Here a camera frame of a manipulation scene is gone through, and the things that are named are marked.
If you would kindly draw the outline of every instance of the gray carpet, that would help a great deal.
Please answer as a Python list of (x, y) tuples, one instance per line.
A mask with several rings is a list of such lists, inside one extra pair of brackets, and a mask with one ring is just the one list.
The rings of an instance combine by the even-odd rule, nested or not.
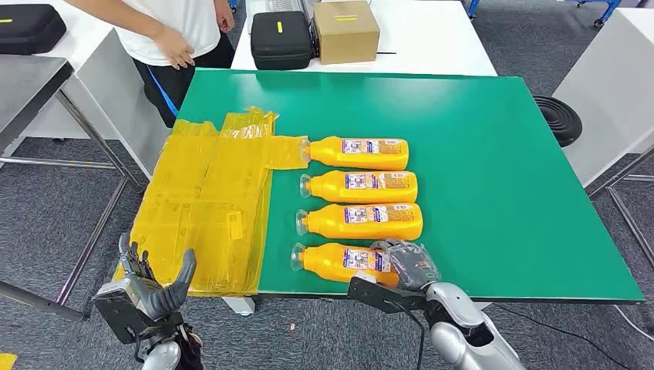
[[(242, 26), (243, 4), (236, 18)], [(587, 4), (483, 0), (474, 26), (500, 74), (522, 75), (535, 93), (551, 93), (590, 42), (588, 27), (602, 11)], [(234, 44), (240, 32), (229, 37)], [(126, 152), (112, 143), (121, 157)], [(17, 156), (102, 160), (87, 140), (27, 139)], [(623, 166), (627, 159), (612, 169)], [(642, 173), (654, 173), (647, 163)], [(5, 165), (0, 169), (0, 280), (54, 298), (79, 249), (93, 229), (118, 178), (102, 170)], [(624, 183), (619, 192), (654, 242), (654, 183)], [(90, 310), (80, 323), (43, 314), (0, 298), (0, 352), (19, 355), (16, 369), (140, 368), (132, 348), (121, 345), (89, 297), (108, 281), (116, 263), (116, 241), (128, 229), (140, 196), (123, 195), (69, 305)], [(595, 207), (648, 300), (654, 298), (654, 271), (606, 194)], [(249, 318), (233, 314), (217, 298), (191, 298), (187, 320), (204, 341), (207, 369), (413, 368), (419, 333), (408, 318), (384, 315), (353, 301), (258, 299)], [(530, 317), (584, 335), (631, 369), (654, 368), (654, 343), (636, 334), (612, 306), (594, 304), (503, 304)], [(654, 333), (648, 301), (623, 308), (641, 328)], [(501, 310), (486, 312), (529, 369), (615, 369), (591, 345)], [(426, 345), (423, 368), (448, 368)]]

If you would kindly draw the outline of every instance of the orange plastic bottle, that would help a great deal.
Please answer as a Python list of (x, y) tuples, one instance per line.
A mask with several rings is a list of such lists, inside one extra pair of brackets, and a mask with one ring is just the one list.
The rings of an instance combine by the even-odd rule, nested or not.
[(320, 247), (305, 247), (297, 243), (291, 252), (291, 267), (294, 271), (313, 271), (323, 279), (343, 283), (349, 283), (358, 271), (372, 275), (387, 287), (395, 287), (399, 281), (386, 252), (338, 243)]
[(401, 171), (409, 162), (409, 144), (401, 139), (325, 139), (300, 145), (305, 162), (319, 160), (328, 166)]
[(414, 203), (330, 204), (321, 210), (295, 215), (299, 235), (321, 234), (336, 239), (404, 239), (412, 241), (423, 231), (423, 214)]
[(342, 172), (300, 177), (300, 195), (336, 203), (413, 203), (418, 180), (413, 172)]

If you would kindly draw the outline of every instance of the gray robot glove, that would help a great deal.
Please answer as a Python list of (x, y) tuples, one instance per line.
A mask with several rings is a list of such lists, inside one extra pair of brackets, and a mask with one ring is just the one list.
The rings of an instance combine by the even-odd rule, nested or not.
[(440, 280), (436, 265), (422, 244), (384, 239), (374, 242), (370, 247), (384, 250), (389, 255), (391, 263), (399, 275), (398, 288), (419, 291), (425, 285)]

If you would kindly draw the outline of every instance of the bottle label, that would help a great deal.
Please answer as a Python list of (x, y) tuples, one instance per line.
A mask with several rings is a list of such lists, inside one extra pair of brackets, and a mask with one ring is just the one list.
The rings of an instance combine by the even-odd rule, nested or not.
[(391, 271), (390, 257), (384, 251), (346, 249), (343, 255), (343, 267), (356, 270)]
[(414, 218), (410, 204), (394, 206), (345, 207), (347, 224), (364, 222), (411, 221)]
[(401, 140), (387, 139), (344, 139), (345, 154), (401, 154)]
[(408, 189), (409, 177), (404, 172), (347, 173), (346, 189)]

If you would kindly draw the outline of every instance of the human arm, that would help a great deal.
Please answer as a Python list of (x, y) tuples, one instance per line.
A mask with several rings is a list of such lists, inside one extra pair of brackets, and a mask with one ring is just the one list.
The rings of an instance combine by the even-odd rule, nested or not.
[(194, 51), (193, 47), (188, 45), (177, 30), (137, 11), (121, 0), (66, 0), (66, 2), (107, 23), (152, 39), (175, 69), (179, 69), (180, 66), (186, 68), (189, 64), (195, 65), (190, 57)]
[(214, 0), (216, 8), (216, 22), (222, 32), (229, 32), (234, 28), (234, 16), (231, 14), (228, 0)]

